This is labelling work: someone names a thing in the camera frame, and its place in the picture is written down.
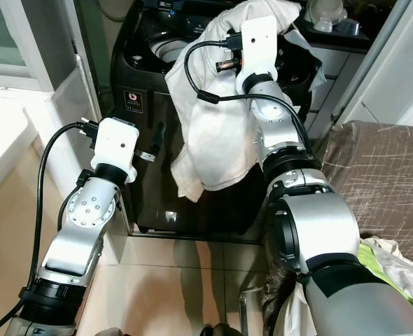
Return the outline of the black top-load washing machine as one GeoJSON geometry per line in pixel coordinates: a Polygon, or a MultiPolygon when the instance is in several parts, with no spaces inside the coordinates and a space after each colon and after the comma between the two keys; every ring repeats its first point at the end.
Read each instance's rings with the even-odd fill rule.
{"type": "MultiPolygon", "coordinates": [[[[197,202],[176,195],[178,189],[171,174],[171,165],[184,141],[165,76],[183,55],[188,83],[199,100],[210,104],[238,100],[235,85],[238,71],[217,71],[216,63],[241,57],[241,26],[239,31],[223,35],[220,41],[198,42],[197,37],[216,16],[241,2],[141,0],[131,6],[121,26],[111,58],[113,116],[139,128],[139,150],[157,148],[155,162],[142,160],[137,163],[139,178],[129,190],[129,218],[143,232],[245,233],[267,203],[265,196],[270,182],[263,174],[257,151],[257,163],[240,182],[229,188],[206,190],[197,202]],[[142,113],[125,110],[123,92],[131,90],[141,95],[142,113]],[[156,145],[159,123],[166,125],[162,145],[156,145]]],[[[276,81],[283,98],[302,123],[300,115],[310,103],[309,81],[313,73],[312,68],[303,63],[305,51],[286,38],[294,29],[293,22],[289,28],[277,33],[276,81]]],[[[306,137],[303,124],[302,131],[306,137]]],[[[253,141],[255,149],[256,137],[257,131],[253,141]]]]}

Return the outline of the washer label sticker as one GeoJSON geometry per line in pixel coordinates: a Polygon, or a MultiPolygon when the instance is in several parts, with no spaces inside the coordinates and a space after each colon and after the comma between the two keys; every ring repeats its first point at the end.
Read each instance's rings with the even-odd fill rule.
{"type": "Polygon", "coordinates": [[[129,113],[142,113],[143,102],[139,92],[123,92],[125,110],[129,113]]]}

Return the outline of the white cloth draped on washer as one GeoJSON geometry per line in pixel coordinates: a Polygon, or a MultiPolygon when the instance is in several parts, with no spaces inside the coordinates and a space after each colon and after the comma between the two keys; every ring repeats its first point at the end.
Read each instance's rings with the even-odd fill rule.
{"type": "Polygon", "coordinates": [[[322,84],[327,81],[325,74],[323,73],[323,64],[322,61],[315,56],[314,50],[312,47],[310,47],[309,42],[306,41],[305,37],[302,35],[302,33],[300,33],[299,29],[290,31],[286,35],[286,38],[294,45],[302,48],[306,53],[306,57],[304,58],[303,63],[308,64],[311,67],[313,73],[312,79],[309,81],[309,89],[314,90],[315,88],[322,86],[322,84]]]}

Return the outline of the white framed glass door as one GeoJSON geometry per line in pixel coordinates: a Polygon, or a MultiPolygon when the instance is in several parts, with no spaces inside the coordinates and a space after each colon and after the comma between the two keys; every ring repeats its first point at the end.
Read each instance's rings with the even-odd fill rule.
{"type": "Polygon", "coordinates": [[[0,0],[0,89],[40,153],[60,126],[97,120],[75,0],[0,0]]]}

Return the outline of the white plastic bowl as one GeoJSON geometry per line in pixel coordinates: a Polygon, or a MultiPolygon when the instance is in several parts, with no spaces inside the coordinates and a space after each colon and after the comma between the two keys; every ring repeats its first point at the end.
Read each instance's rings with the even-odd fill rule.
{"type": "Polygon", "coordinates": [[[305,20],[315,31],[358,35],[361,25],[348,17],[343,0],[308,0],[305,20]]]}

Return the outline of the dark robot right foot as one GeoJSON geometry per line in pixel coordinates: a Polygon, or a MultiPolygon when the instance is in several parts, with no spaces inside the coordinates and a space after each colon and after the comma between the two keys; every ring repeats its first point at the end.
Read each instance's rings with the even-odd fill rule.
{"type": "Polygon", "coordinates": [[[203,327],[198,336],[243,336],[241,332],[226,323],[216,324],[216,326],[203,327]]]}

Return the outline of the white laundry garment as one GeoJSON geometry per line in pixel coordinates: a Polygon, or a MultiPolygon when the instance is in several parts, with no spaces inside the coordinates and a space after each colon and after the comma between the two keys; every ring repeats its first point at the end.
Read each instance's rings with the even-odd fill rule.
{"type": "Polygon", "coordinates": [[[296,283],[282,305],[274,324],[273,336],[316,336],[309,305],[302,285],[296,283]]]}

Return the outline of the green laundry garment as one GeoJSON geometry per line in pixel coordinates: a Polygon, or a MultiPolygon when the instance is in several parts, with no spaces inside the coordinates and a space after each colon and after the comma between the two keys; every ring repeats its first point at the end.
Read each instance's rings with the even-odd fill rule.
{"type": "Polygon", "coordinates": [[[399,288],[398,285],[396,285],[396,283],[392,281],[392,279],[390,279],[385,272],[383,272],[382,266],[376,259],[374,250],[367,246],[367,244],[359,244],[359,249],[357,250],[357,259],[359,260],[359,263],[363,266],[366,266],[366,268],[368,268],[375,277],[395,288],[395,290],[398,291],[400,295],[402,295],[407,301],[411,303],[411,297],[409,297],[409,295],[406,295],[405,292],[402,291],[402,289],[399,288]]]}

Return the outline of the cream laundry garment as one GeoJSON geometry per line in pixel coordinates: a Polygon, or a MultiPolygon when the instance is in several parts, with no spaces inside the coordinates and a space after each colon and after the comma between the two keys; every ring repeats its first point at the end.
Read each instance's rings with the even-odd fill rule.
{"type": "Polygon", "coordinates": [[[403,255],[399,243],[379,237],[363,238],[361,243],[372,249],[379,271],[408,297],[413,306],[413,262],[403,255]]]}

